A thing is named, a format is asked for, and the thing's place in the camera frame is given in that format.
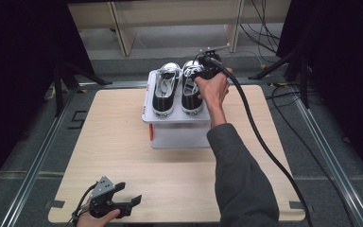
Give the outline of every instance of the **black sneaker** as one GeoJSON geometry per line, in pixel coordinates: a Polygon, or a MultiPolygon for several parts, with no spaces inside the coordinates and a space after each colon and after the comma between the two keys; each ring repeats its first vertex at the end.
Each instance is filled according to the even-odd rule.
{"type": "Polygon", "coordinates": [[[167,63],[157,70],[152,107],[155,115],[168,117],[173,112],[173,99],[182,70],[176,63],[167,63]]]}
{"type": "Polygon", "coordinates": [[[187,115],[197,115],[202,111],[202,99],[199,99],[199,86],[191,77],[202,71],[198,61],[188,61],[182,68],[181,108],[187,115]]]}

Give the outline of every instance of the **pair of shoes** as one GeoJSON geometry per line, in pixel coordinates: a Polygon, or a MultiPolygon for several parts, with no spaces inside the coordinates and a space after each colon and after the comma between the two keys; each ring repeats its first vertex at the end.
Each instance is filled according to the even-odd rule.
{"type": "Polygon", "coordinates": [[[182,69],[173,62],[157,70],[155,90],[152,98],[153,112],[158,117],[168,117],[174,110],[174,97],[182,77],[181,108],[187,115],[202,111],[199,87],[191,75],[202,70],[197,61],[188,61],[182,69]]]}

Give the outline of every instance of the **wooden table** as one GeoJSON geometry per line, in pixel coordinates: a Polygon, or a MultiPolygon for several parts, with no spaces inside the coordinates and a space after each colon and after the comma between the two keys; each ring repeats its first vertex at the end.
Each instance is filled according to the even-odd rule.
{"type": "MultiPolygon", "coordinates": [[[[261,88],[249,85],[243,89],[265,142],[289,170],[261,88]]],[[[65,201],[64,206],[51,208],[51,222],[67,222],[86,189],[102,176],[113,183],[126,182],[126,188],[114,194],[114,201],[143,195],[131,216],[116,222],[219,221],[213,152],[209,148],[153,149],[148,124],[142,121],[145,93],[146,89],[96,93],[55,198],[65,201]]],[[[293,187],[254,136],[234,86],[226,96],[224,109],[268,176],[281,211],[280,220],[302,220],[304,211],[289,206],[290,201],[299,201],[293,187]]]]}

